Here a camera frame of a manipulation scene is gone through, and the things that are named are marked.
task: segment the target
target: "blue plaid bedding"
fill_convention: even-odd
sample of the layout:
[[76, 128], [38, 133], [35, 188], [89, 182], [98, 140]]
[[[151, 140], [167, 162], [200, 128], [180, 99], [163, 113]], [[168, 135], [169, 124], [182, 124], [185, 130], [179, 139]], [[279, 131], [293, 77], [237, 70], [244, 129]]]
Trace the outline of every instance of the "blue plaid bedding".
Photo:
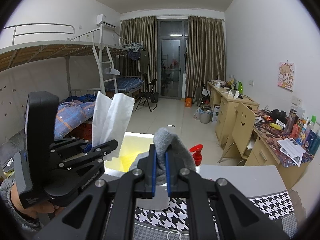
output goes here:
[[[130, 90], [141, 86], [142, 83], [143, 81], [140, 78], [118, 77], [117, 78], [118, 92], [120, 93], [130, 92]], [[107, 92], [115, 91], [115, 85], [112, 81], [105, 83], [105, 88]]]
[[78, 125], [91, 118], [94, 106], [95, 102], [83, 103], [78, 100], [60, 104], [54, 126], [54, 138], [62, 139]]

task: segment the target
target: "drawer handle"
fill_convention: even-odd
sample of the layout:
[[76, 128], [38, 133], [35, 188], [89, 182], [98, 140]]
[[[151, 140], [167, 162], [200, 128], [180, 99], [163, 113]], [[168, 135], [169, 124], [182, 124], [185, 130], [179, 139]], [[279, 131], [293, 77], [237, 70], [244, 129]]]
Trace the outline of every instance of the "drawer handle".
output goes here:
[[260, 154], [261, 158], [264, 160], [264, 162], [266, 162], [266, 161], [267, 161], [267, 158], [265, 157], [265, 155], [263, 154], [263, 152], [260, 151], [259, 154]]

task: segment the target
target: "cartoon girl painting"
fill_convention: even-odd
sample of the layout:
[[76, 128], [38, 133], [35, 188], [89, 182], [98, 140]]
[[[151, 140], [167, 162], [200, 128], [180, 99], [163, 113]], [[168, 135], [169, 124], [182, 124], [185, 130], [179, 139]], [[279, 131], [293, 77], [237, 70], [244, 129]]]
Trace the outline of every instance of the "cartoon girl painting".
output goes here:
[[294, 63], [281, 62], [279, 67], [278, 86], [293, 90], [294, 72]]

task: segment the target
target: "upper bunk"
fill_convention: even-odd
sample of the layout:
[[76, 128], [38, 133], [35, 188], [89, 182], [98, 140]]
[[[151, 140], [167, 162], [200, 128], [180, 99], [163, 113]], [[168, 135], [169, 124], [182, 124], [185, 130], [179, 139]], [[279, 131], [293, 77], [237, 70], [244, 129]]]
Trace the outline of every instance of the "upper bunk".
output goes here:
[[[58, 26], [69, 26], [73, 28], [73, 32], [57, 32], [57, 31], [37, 31], [37, 32], [25, 32], [16, 33], [17, 27], [27, 26], [27, 25], [58, 25]], [[95, 51], [100, 54], [100, 48], [102, 47], [102, 56], [108, 55], [107, 48], [109, 48], [110, 54], [112, 56], [124, 55], [128, 52], [129, 48], [127, 46], [113, 46], [100, 42], [93, 42], [95, 31], [101, 28], [96, 28], [87, 33], [83, 33], [75, 37], [75, 29], [72, 25], [65, 24], [52, 24], [52, 23], [33, 23], [33, 24], [20, 24], [7, 26], [4, 29], [14, 28], [12, 45], [0, 49], [0, 72], [6, 69], [22, 65], [28, 62], [56, 58], [56, 57], [69, 57], [69, 56], [94, 56], [93, 47]], [[64, 33], [72, 35], [72, 38], [66, 41], [61, 40], [47, 40], [47, 41], [33, 41], [25, 42], [14, 45], [15, 37], [28, 35], [28, 34], [39, 34], [39, 33]], [[92, 33], [92, 41], [80, 41], [81, 37], [85, 36], [87, 40], [87, 35]]]

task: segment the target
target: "curtain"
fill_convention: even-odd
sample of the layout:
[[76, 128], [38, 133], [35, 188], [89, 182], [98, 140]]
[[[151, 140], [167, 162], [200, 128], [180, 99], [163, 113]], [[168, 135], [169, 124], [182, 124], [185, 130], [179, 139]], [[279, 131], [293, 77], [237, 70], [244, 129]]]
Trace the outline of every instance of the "curtain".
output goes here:
[[[149, 70], [144, 75], [144, 87], [157, 77], [157, 19], [156, 16], [135, 18], [122, 21], [121, 37], [135, 42], [143, 42], [149, 53]], [[121, 62], [122, 76], [140, 76], [138, 61], [124, 56]]]
[[222, 20], [189, 16], [186, 64], [186, 98], [193, 98], [200, 81], [219, 75], [225, 80], [226, 56]]

